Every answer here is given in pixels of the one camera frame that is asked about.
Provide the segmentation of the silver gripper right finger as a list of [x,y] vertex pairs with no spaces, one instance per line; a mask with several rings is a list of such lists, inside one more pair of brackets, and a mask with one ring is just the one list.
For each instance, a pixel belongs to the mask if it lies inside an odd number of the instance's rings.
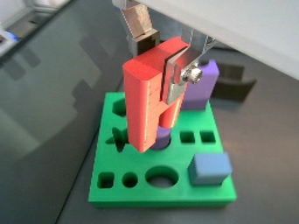
[[194,28],[182,29],[182,41],[187,46],[172,55],[164,65],[162,100],[166,104],[172,104],[179,99],[187,83],[196,84],[200,81],[200,57],[218,43],[215,38]]

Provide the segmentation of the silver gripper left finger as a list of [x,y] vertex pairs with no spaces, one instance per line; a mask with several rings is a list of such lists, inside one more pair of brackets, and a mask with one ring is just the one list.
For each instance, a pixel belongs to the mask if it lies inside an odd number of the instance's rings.
[[152,27],[147,6],[136,0],[112,0],[124,26],[128,48],[136,57],[160,43],[160,32]]

